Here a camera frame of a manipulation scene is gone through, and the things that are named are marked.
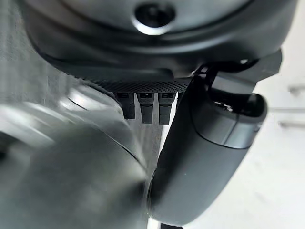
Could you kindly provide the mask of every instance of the black plastic strap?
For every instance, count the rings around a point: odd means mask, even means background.
[[[172,104],[175,101],[176,93],[159,93],[159,123],[169,125]]]
[[[124,118],[135,119],[134,94],[133,93],[115,93],[115,97],[121,103]]]
[[[152,124],[153,123],[153,93],[137,93],[138,101],[140,103],[142,123]]]

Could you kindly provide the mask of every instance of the circular sensor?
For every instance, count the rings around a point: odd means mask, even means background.
[[[174,9],[165,4],[148,3],[139,6],[132,22],[138,31],[147,35],[162,35],[172,28]]]

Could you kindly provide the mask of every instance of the white surface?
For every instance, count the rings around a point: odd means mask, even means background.
[[[255,92],[270,107],[305,107],[305,92],[288,92],[291,85],[305,85],[305,0],[283,49],[280,74],[260,82]],[[186,229],[305,228],[305,129],[283,129],[279,121],[305,122],[305,114],[270,113],[227,187]]]

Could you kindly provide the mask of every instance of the mesh grille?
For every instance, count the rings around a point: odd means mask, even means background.
[[[95,82],[99,86],[110,92],[129,92],[129,93],[161,93],[161,92],[185,92],[191,78],[170,81],[170,82],[110,82],[98,81]]]

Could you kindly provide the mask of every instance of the gray fabric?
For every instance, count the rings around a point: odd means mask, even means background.
[[[79,80],[46,63],[31,47],[22,18],[13,0],[0,0],[0,103],[30,101],[55,108],[58,99]],[[137,120],[129,121],[139,138],[144,155],[153,171],[161,139],[155,105],[153,125],[142,125],[140,106]]]

